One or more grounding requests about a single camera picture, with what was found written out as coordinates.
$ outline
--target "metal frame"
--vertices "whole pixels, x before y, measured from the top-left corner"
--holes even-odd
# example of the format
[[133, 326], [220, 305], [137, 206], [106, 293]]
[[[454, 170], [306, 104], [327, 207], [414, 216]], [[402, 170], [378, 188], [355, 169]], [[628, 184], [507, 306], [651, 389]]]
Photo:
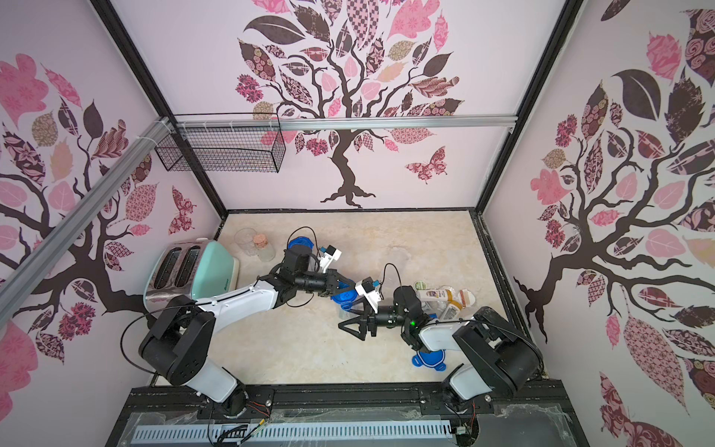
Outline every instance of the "metal frame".
[[0, 300], [0, 327], [12, 317], [59, 259], [65, 255], [70, 245], [89, 223], [97, 216], [107, 200], [139, 166], [144, 157], [154, 149], [155, 143], [169, 134], [169, 120], [161, 118], [153, 122], [124, 151], [109, 172], [98, 181], [79, 204], [49, 233], [37, 250], [13, 272], [3, 284]]

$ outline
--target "mint green toaster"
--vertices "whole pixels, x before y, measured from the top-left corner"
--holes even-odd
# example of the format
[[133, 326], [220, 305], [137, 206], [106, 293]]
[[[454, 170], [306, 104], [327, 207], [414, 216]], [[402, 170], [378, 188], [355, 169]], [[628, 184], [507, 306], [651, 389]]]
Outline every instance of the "mint green toaster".
[[149, 277], [144, 306], [152, 312], [179, 295], [198, 300], [226, 293], [236, 287], [238, 267], [238, 259], [215, 240], [171, 244]]

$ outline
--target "marble floor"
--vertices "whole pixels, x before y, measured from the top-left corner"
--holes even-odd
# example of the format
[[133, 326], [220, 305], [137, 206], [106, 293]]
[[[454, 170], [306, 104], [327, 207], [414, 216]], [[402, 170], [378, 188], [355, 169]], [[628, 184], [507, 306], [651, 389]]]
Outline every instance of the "marble floor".
[[[319, 246], [342, 251], [331, 267], [348, 278], [381, 278], [383, 266], [391, 261], [390, 249], [402, 247], [410, 253], [400, 270], [404, 285], [422, 280], [432, 288], [466, 288], [476, 296], [476, 308], [488, 305], [505, 315], [466, 211], [230, 215], [218, 240], [240, 259], [238, 287], [253, 283], [279, 263], [288, 235], [303, 225], [315, 230]], [[273, 261], [263, 263], [231, 246], [233, 235], [244, 227], [266, 234], [276, 249]], [[309, 230], [298, 235], [312, 238]], [[302, 304], [309, 297], [299, 292], [290, 304]], [[283, 305], [251, 315], [214, 335], [209, 357], [244, 383], [438, 381], [460, 363], [468, 363], [462, 353], [448, 351], [446, 371], [416, 368], [399, 328], [378, 328], [376, 337], [368, 334], [361, 341], [337, 328], [338, 310], [329, 298], [315, 296], [301, 308]]]

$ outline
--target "black wire mesh basket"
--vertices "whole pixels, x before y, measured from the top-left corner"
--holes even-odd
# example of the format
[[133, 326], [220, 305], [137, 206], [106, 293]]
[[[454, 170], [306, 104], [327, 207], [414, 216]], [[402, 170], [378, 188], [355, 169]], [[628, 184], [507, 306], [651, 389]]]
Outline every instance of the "black wire mesh basket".
[[[245, 120], [235, 120], [236, 124], [230, 121], [179, 123], [179, 136], [189, 143], [204, 171], [280, 171], [285, 141], [277, 114], [245, 114], [268, 119], [270, 124], [245, 126]], [[160, 141], [157, 154], [167, 171], [190, 171], [176, 136], [170, 134]]]

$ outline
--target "butterfly decal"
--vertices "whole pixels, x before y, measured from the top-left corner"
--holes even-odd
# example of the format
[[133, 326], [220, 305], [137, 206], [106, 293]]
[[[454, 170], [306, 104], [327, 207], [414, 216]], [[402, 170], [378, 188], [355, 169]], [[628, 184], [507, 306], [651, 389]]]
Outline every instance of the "butterfly decal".
[[191, 200], [185, 199], [184, 195], [174, 186], [172, 186], [172, 196], [174, 197], [174, 205], [177, 206], [179, 214], [174, 217], [171, 225], [169, 225], [170, 235], [181, 230], [189, 231], [193, 228], [191, 226], [191, 216], [189, 215], [194, 212], [194, 207], [196, 206], [191, 203]]
[[410, 171], [416, 173], [417, 178], [420, 180], [424, 180], [426, 185], [427, 181], [432, 178], [432, 174], [444, 173], [445, 175], [447, 175], [447, 172], [445, 172], [445, 169], [447, 168], [447, 163], [444, 161], [444, 159], [445, 147], [442, 146], [441, 148], [437, 149], [437, 152], [435, 152], [435, 154], [432, 156], [429, 163], [410, 163], [407, 164], [405, 167]]

